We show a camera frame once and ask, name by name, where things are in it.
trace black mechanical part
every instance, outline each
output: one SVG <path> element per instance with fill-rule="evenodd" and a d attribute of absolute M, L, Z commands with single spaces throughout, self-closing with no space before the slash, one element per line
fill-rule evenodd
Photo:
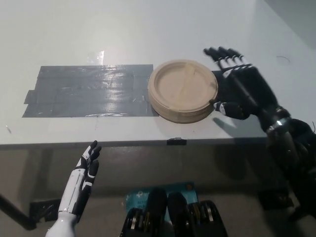
<path fill-rule="evenodd" d="M 168 212 L 175 237 L 193 237 L 191 220 L 187 213 L 187 201 L 180 192 L 168 196 Z"/>
<path fill-rule="evenodd" d="M 150 191 L 144 210 L 132 208 L 125 219 L 120 237 L 158 237 L 167 208 L 167 194 L 164 189 Z"/>
<path fill-rule="evenodd" d="M 264 190 L 258 193 L 259 201 L 264 210 L 278 210 L 293 207 L 288 190 Z"/>
<path fill-rule="evenodd" d="M 191 203 L 188 204 L 187 209 L 192 217 L 191 225 L 194 225 L 194 236 L 228 236 L 218 209 L 212 201 Z"/>

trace white robotic arm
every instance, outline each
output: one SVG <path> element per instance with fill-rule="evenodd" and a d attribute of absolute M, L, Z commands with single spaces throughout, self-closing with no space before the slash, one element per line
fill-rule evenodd
<path fill-rule="evenodd" d="M 79 222 L 98 172 L 101 147 L 94 141 L 83 153 L 72 171 L 58 209 L 58 219 L 46 237 L 75 237 Z"/>

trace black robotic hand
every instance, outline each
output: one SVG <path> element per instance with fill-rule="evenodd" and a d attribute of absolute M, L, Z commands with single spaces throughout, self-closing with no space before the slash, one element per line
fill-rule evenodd
<path fill-rule="evenodd" d="M 258 69 L 246 58 L 233 49 L 219 47 L 206 48 L 204 53 L 210 56 L 221 69 L 225 84 L 235 94 L 238 101 L 216 103 L 214 107 L 225 115 L 237 119 L 246 119 L 249 114 L 255 115 L 260 121 L 261 128 L 267 129 L 282 118 L 290 117 L 287 110 L 282 108 L 271 88 L 259 73 Z"/>
<path fill-rule="evenodd" d="M 237 101 L 214 103 L 215 110 L 236 119 L 258 117 L 268 136 L 268 150 L 283 171 L 301 204 L 299 214 L 316 218 L 316 135 L 303 121 L 292 119 L 281 107 L 271 88 L 243 55 L 233 49 L 207 48 L 221 69 L 224 83 Z"/>

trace gray duct tape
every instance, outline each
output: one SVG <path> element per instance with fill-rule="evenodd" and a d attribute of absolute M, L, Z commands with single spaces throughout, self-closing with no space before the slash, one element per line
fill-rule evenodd
<path fill-rule="evenodd" d="M 148 99 L 152 65 L 43 66 L 25 118 L 158 116 Z"/>

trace blue package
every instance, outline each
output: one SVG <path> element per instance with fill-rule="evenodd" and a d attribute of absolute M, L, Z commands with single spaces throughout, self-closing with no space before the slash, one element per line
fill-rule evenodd
<path fill-rule="evenodd" d="M 157 186 L 157 187 L 165 189 L 167 192 L 167 195 L 173 192 L 182 193 L 182 195 L 187 200 L 188 204 L 198 201 L 197 193 L 195 191 L 193 182 L 169 184 L 169 185 L 162 185 L 162 186 Z M 153 188 L 154 187 L 134 190 L 130 192 L 128 195 L 126 195 L 126 212 L 129 212 L 129 210 L 134 207 L 144 209 L 146 207 L 148 194 Z M 166 211 L 164 220 L 167 222 L 170 222 L 168 209 Z"/>

